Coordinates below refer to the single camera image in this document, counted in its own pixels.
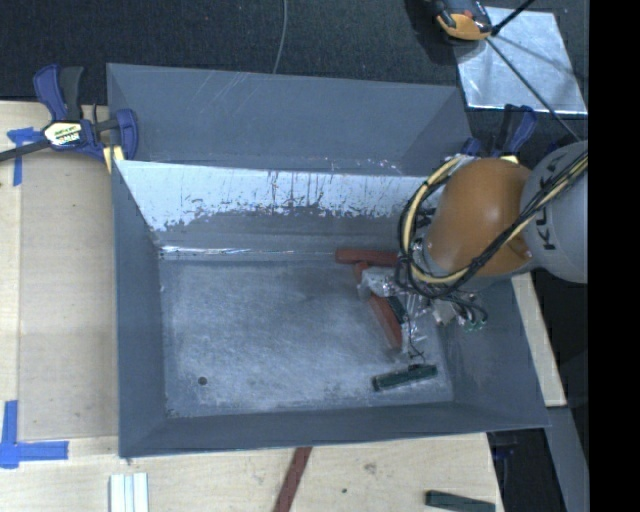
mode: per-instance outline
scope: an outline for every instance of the yellow cable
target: yellow cable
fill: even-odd
[[[587,162],[588,162],[588,155],[584,156],[583,158],[580,159],[580,161],[578,161],[572,168],[571,170],[568,172],[567,176],[565,178],[562,179],[562,181],[560,181],[559,183],[557,183],[553,189],[551,189],[547,195],[545,197],[542,198],[542,200],[539,203],[539,206],[542,206],[544,204],[546,204],[547,202],[549,202],[551,199],[553,199],[562,189],[564,189],[565,186],[567,186],[567,184],[569,183],[569,180],[571,178],[573,178],[574,176],[579,175],[580,173],[582,173],[584,171],[584,169],[587,167]],[[404,219],[404,226],[403,226],[403,236],[402,236],[402,248],[404,250],[404,252],[409,253],[409,244],[410,244],[410,240],[411,240],[411,225],[413,223],[413,218],[415,216],[415,212],[418,209],[418,206],[420,205],[420,203],[422,202],[422,198],[425,196],[426,192],[429,190],[429,188],[434,185],[437,184],[440,180],[440,177],[442,176],[442,174],[444,174],[446,171],[448,171],[453,165],[455,165],[455,163],[459,162],[461,159],[461,157],[457,157],[457,159],[454,161],[454,159],[449,160],[449,162],[447,162],[446,164],[444,164],[443,166],[441,166],[436,172],[434,172],[432,174],[432,176],[418,189],[418,192],[416,193],[413,202],[411,203],[411,206],[409,207],[409,210],[407,211],[407,215]],[[529,224],[529,222],[535,217],[537,212],[533,213],[531,216],[529,216],[527,219],[525,219],[524,221],[522,221],[513,231],[513,233],[511,233],[511,235],[503,242],[503,244],[500,246],[500,248],[502,248],[504,245],[506,245],[507,243],[509,243],[511,240],[513,240],[516,236],[518,236],[518,234],[520,234],[520,232]],[[429,284],[446,284],[446,283],[450,283],[452,281],[456,281],[457,279],[461,278],[467,271],[469,270],[469,265],[467,265],[466,267],[461,268],[460,270],[457,270],[456,272],[452,273],[452,274],[448,274],[446,276],[440,276],[440,277],[436,277],[432,274],[425,274],[420,268],[418,268],[416,265],[414,265],[413,263],[411,264],[411,273],[414,277],[416,277],[418,280],[429,283]]]

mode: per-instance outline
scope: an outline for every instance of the bin floor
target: bin floor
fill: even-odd
[[[165,392],[171,417],[451,401],[442,333],[421,342],[438,375],[384,392],[406,367],[333,262],[161,260]]]

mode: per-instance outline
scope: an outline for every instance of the wooden table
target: wooden table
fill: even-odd
[[[0,102],[0,150],[9,129],[48,120],[38,103]],[[19,399],[19,439],[71,440],[68,460],[0,470],[0,511],[106,511],[110,475],[138,472],[152,512],[271,510],[293,449],[117,456],[107,171],[50,150],[23,164],[20,187],[13,162],[0,164],[0,406]],[[513,285],[545,402],[566,405],[531,278]],[[315,448],[293,510],[425,511],[429,489],[503,510],[486,435]]]

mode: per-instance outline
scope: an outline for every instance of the clamp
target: clamp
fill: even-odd
[[[84,68],[61,68],[50,64],[40,69],[33,78],[38,101],[51,114],[46,125],[32,142],[0,153],[0,162],[19,158],[45,148],[54,151],[74,151],[105,162],[110,169],[111,149],[100,140],[100,132],[118,128],[120,149],[116,151],[126,159],[132,159],[138,148],[138,127],[131,109],[120,109],[115,118],[100,123],[83,119],[78,105],[78,85]]]

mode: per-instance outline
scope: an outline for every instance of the blue tape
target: blue tape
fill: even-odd
[[[0,468],[16,469],[20,462],[33,460],[66,460],[69,458],[69,441],[44,441],[19,443],[18,401],[4,404],[2,441],[0,442]]]
[[[32,127],[9,130],[7,137],[16,147],[22,146],[25,142],[39,142],[44,140],[44,135]],[[17,187],[22,183],[22,157],[17,157],[13,165],[13,186]]]

